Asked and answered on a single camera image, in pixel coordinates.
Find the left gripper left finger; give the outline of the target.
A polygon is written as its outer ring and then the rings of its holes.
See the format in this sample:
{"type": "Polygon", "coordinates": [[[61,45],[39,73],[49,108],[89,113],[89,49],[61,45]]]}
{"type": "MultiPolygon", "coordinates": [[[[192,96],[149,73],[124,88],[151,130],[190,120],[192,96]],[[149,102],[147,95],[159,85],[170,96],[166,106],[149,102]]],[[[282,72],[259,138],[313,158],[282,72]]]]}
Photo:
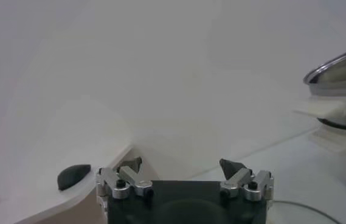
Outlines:
{"type": "Polygon", "coordinates": [[[96,193],[100,198],[111,196],[123,200],[130,196],[131,189],[142,198],[153,196],[153,182],[143,177],[140,172],[142,158],[122,161],[115,169],[99,168],[96,173],[96,193]]]}

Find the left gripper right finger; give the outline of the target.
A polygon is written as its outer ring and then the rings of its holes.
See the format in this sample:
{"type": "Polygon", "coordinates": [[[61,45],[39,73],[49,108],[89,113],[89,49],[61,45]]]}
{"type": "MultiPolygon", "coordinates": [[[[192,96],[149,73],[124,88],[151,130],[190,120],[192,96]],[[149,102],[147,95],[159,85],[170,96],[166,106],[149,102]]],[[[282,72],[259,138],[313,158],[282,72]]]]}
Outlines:
{"type": "Polygon", "coordinates": [[[231,199],[239,196],[247,201],[271,201],[274,199],[274,176],[270,171],[254,173],[243,163],[220,159],[226,178],[220,182],[220,195],[231,199]]]}

